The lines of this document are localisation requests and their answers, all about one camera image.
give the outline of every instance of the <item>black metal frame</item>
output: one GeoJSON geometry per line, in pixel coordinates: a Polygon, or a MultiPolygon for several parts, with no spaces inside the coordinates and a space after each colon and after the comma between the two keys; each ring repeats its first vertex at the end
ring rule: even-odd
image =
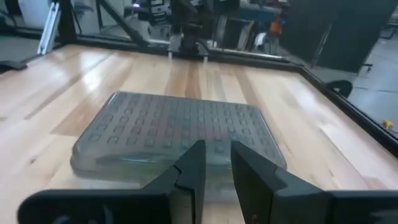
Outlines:
{"type": "MultiPolygon", "coordinates": [[[[105,38],[98,36],[85,36],[76,35],[75,25],[72,18],[72,5],[69,0],[58,0],[62,4],[61,12],[62,16],[60,19],[60,42],[62,45],[67,44],[77,44],[92,47],[101,47],[107,49],[116,50],[127,50],[136,51],[146,54],[157,54],[167,56],[167,46],[153,46],[153,45],[142,45],[140,42],[135,44],[130,41],[121,40],[117,38],[105,38]]],[[[116,13],[109,13],[115,21],[121,24],[123,29],[129,29],[126,27],[126,23],[120,20],[120,15],[116,13]]],[[[186,55],[180,55],[178,53],[173,54],[174,57],[186,58],[186,55]]],[[[354,122],[356,122],[361,128],[363,128],[368,134],[370,134],[379,144],[385,147],[391,154],[398,158],[398,139],[393,136],[390,132],[386,131],[375,121],[373,121],[368,115],[366,115],[361,110],[357,109],[353,104],[351,104],[346,98],[342,97],[340,94],[334,92],[333,90],[327,88],[327,86],[318,79],[313,73],[308,71],[302,66],[289,63],[282,60],[269,60],[255,55],[233,55],[227,54],[219,51],[210,51],[209,61],[219,62],[219,63],[233,63],[239,65],[246,65],[251,67],[268,68],[276,70],[285,70],[289,72],[296,72],[301,74],[308,82],[310,82],[318,91],[325,95],[332,103],[334,103],[339,109],[348,115],[354,122]]]]}
{"type": "Polygon", "coordinates": [[[237,141],[231,143],[231,165],[247,224],[397,223],[397,191],[324,191],[237,141]]]}
{"type": "Polygon", "coordinates": [[[95,8],[97,11],[98,28],[99,28],[99,30],[101,30],[101,28],[103,27],[103,22],[102,22],[101,5],[98,0],[95,0],[95,8]]]}

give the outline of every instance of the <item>wooden table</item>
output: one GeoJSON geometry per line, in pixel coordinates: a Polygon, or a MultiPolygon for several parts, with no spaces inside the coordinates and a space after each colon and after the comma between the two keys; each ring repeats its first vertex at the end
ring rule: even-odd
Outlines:
{"type": "MultiPolygon", "coordinates": [[[[42,189],[120,186],[81,180],[69,162],[117,90],[255,105],[289,172],[323,189],[398,189],[397,159],[299,74],[69,45],[0,76],[0,223],[42,189]]],[[[237,202],[207,202],[203,216],[243,223],[237,202]]]]}

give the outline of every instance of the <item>floor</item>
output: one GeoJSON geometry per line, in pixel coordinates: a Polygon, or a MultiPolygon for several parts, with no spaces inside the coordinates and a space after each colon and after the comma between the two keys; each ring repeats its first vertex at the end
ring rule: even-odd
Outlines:
{"type": "Polygon", "coordinates": [[[398,35],[379,39],[366,63],[374,64],[373,68],[360,71],[349,100],[379,123],[392,121],[398,132],[398,35]]]}
{"type": "MultiPolygon", "coordinates": [[[[15,223],[42,189],[140,187],[70,167],[73,144],[117,90],[257,106],[289,172],[322,189],[398,189],[398,160],[299,74],[69,45],[0,76],[0,223],[15,223]]],[[[205,202],[203,223],[243,223],[228,197],[205,202]]]]}
{"type": "Polygon", "coordinates": [[[37,55],[39,40],[0,35],[0,61],[24,61],[37,55]]]}

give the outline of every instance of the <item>machine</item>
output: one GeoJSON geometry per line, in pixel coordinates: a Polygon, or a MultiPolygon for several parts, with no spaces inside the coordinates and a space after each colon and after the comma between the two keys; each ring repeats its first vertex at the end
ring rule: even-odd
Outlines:
{"type": "MultiPolygon", "coordinates": [[[[174,34],[180,35],[178,52],[184,55],[201,54],[199,45],[203,43],[199,33],[204,18],[239,7],[238,0],[158,0],[148,4],[152,22],[171,21],[174,34]]],[[[132,39],[150,48],[152,43],[125,28],[132,39]]],[[[21,224],[200,224],[207,147],[205,141],[198,139],[174,164],[140,190],[39,192],[21,204],[18,221],[21,224]]],[[[324,191],[276,166],[246,144],[231,141],[229,150],[234,187],[246,224],[398,222],[396,191],[324,191]]]]}

